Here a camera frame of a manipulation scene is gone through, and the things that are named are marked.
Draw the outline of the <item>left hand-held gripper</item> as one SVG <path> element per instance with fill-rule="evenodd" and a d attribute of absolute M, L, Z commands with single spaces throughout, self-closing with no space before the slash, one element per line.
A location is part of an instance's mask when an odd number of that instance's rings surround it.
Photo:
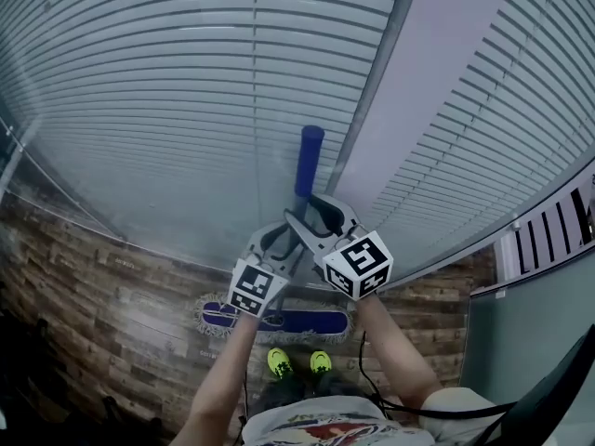
<path fill-rule="evenodd" d="M 274 222 L 251 235 L 232 270 L 228 306 L 262 318 L 268 305 L 289 285 L 303 257 L 303 244 L 290 234 L 281 254 L 268 254 L 283 233 L 284 222 Z"/>

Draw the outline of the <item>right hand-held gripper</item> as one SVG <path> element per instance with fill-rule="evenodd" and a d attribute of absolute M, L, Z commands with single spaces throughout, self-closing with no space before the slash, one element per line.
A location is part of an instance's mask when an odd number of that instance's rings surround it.
<path fill-rule="evenodd" d="M 284 218 L 301 243 L 316 252 L 314 270 L 319 277 L 353 301 L 385 285 L 393 257 L 377 232 L 367 230 L 351 206 L 330 195 L 312 194 L 310 205 L 330 232 L 314 231 L 288 209 Z"/>

